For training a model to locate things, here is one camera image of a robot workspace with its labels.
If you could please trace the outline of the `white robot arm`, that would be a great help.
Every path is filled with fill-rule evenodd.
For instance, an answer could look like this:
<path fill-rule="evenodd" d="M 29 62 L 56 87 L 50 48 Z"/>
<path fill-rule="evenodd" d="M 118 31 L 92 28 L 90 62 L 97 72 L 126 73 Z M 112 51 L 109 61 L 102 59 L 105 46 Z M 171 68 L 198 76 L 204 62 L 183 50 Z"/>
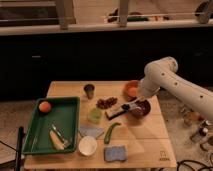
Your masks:
<path fill-rule="evenodd" d="M 148 63 L 138 86 L 138 96 L 148 99 L 164 88 L 213 123 L 213 92 L 179 77 L 177 70 L 178 63 L 173 57 Z"/>

